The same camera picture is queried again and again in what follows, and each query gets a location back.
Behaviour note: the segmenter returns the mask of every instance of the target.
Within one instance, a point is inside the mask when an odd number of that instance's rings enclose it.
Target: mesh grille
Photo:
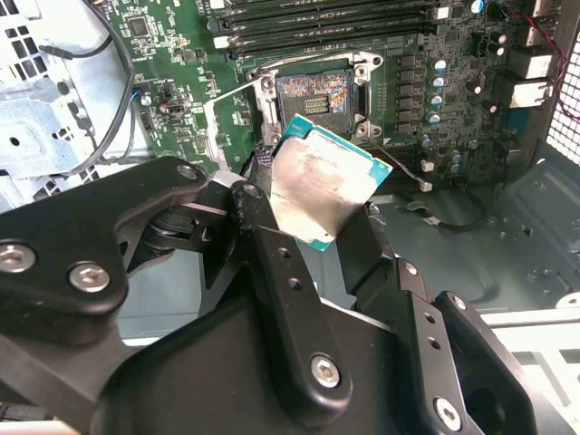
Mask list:
[[[574,52],[570,55],[561,98],[573,115],[580,116],[580,34],[575,42]],[[559,105],[556,106],[546,141],[580,165],[580,121],[566,117]]]

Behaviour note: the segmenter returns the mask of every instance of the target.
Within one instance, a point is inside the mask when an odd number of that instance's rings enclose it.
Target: wire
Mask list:
[[[109,45],[111,45],[111,43],[112,38],[107,36],[107,38],[97,48],[88,53],[81,54],[75,54],[73,52],[69,52],[68,50],[64,50],[63,48],[52,47],[51,45],[39,45],[38,49],[41,52],[50,54],[51,56],[60,57],[61,59],[71,61],[73,59],[88,59],[90,57],[96,56],[97,54],[101,54]]]
[[[568,59],[566,57],[566,53],[562,48],[554,41],[554,38],[550,36],[538,23],[534,21],[533,18],[523,15],[520,13],[512,13],[516,19],[521,19],[527,21],[527,23],[533,27],[534,29],[538,30],[542,35],[542,38],[550,45],[550,47],[557,52],[558,54],[558,63],[557,63],[557,75],[556,75],[556,104],[560,107],[560,111],[569,119],[573,121],[580,121],[580,115],[574,115],[567,107],[564,101],[562,100],[562,86],[564,85],[564,78],[566,77],[566,66],[568,63]]]
[[[119,53],[119,58],[121,60],[123,71],[127,74],[127,81],[125,82],[125,87],[123,88],[121,100],[119,102],[119,106],[117,107],[117,111],[115,112],[112,118],[109,129],[105,132],[104,136],[102,137],[101,144],[98,147],[95,147],[94,152],[87,158],[87,160],[85,160],[79,166],[70,170],[69,172],[60,174],[63,177],[71,177],[73,175],[80,174],[81,172],[87,170],[92,165],[94,165],[102,157],[105,151],[111,146],[113,140],[115,139],[115,136],[119,132],[119,129],[123,123],[125,113],[127,112],[127,109],[131,104],[131,95],[133,94],[132,88],[133,84],[135,83],[135,72],[131,61],[131,54],[129,53],[129,50],[123,43],[121,37],[112,27],[112,25],[107,21],[107,19],[99,13],[99,10],[91,3],[90,0],[82,0],[82,1],[91,10],[91,12],[97,18],[97,20],[99,20],[99,22],[111,36],[111,39],[115,44],[115,47],[117,48],[117,51]],[[91,137],[91,140],[94,143],[95,142],[94,136],[89,130],[87,130],[87,135]]]
[[[409,168],[407,168],[405,165],[403,165],[401,163],[400,160],[395,159],[392,154],[387,151],[384,147],[382,147],[379,144],[375,144],[376,148],[378,148],[385,156],[387,156],[389,158],[389,160],[391,160],[395,165],[397,165],[399,168],[401,168],[401,170],[407,174],[411,179],[414,179],[415,181],[417,181],[420,185],[427,187],[430,183],[428,183],[427,181],[425,181],[424,179],[422,179],[421,177],[419,177],[418,175],[415,175],[411,172],[411,170]]]

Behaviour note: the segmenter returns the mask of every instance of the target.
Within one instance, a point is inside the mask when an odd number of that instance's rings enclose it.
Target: metal screw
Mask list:
[[[465,302],[463,302],[457,296],[452,296],[451,301],[453,301],[453,304],[455,304],[455,306],[457,306],[459,310],[467,310],[468,309],[468,306],[465,305]]]
[[[141,102],[141,106],[151,106],[151,103],[153,102],[153,100],[151,99],[151,97],[149,95],[143,95],[140,98],[140,102]]]
[[[22,245],[0,246],[0,272],[19,274],[36,263],[36,254],[30,247]]]
[[[338,367],[329,358],[316,355],[310,363],[312,374],[323,387],[334,388],[341,380]]]
[[[274,81],[269,77],[262,80],[262,87],[264,89],[272,89],[274,87]]]
[[[69,274],[74,287],[87,293],[100,292],[109,285],[111,277],[105,269],[93,263],[75,266]]]
[[[461,417],[448,400],[438,397],[433,403],[437,415],[450,430],[458,432],[461,429]]]
[[[411,275],[417,275],[419,273],[417,272],[417,268],[411,263],[405,262],[405,269],[407,269]]]

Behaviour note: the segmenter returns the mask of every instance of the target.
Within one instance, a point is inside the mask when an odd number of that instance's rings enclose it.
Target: ram slot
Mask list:
[[[435,31],[435,26],[433,26],[431,23],[421,21],[419,19],[414,20],[416,20],[417,23],[397,24],[393,25],[392,27],[383,26],[382,28],[369,29],[363,32],[352,32],[351,34],[336,32],[334,34],[299,38],[282,43],[262,41],[261,43],[254,43],[251,45],[238,45],[228,49],[227,54],[230,59],[248,59],[263,53],[277,51],[282,52],[283,50],[288,49],[300,49],[302,52],[309,53],[320,50],[349,49],[354,48],[355,46],[367,44],[365,38],[368,38],[368,43],[370,44],[373,38],[378,38],[381,36],[388,36],[392,34],[426,34],[433,33]]]
[[[396,4],[384,2],[369,5],[358,5],[331,11],[319,11],[306,14],[290,14],[272,17],[269,19],[242,19],[230,22],[222,22],[220,30],[223,33],[234,33],[237,36],[247,34],[271,33],[272,29],[277,32],[285,30],[305,29],[312,25],[336,25],[365,21],[377,17],[394,17],[412,15],[414,12],[424,10],[424,0],[401,0]]]

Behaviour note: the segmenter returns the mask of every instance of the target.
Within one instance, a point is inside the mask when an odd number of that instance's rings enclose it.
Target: black plastic part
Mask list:
[[[206,184],[202,169],[164,158],[0,216],[0,244],[36,254],[25,272],[0,273],[0,331],[68,344],[103,337],[127,296],[125,272],[143,228],[161,210],[193,201]],[[103,267],[109,285],[97,293],[74,288],[68,275],[81,263]]]
[[[403,433],[393,414],[394,336],[321,308],[320,320],[340,343],[356,386],[334,423],[312,432],[280,405],[258,312],[263,308],[245,291],[129,359],[105,389],[91,434],[178,434],[187,428],[215,435]]]
[[[486,433],[573,435],[552,404],[533,387],[516,358],[506,349],[477,311],[461,310],[452,292],[437,296],[453,345],[465,402],[474,421]]]

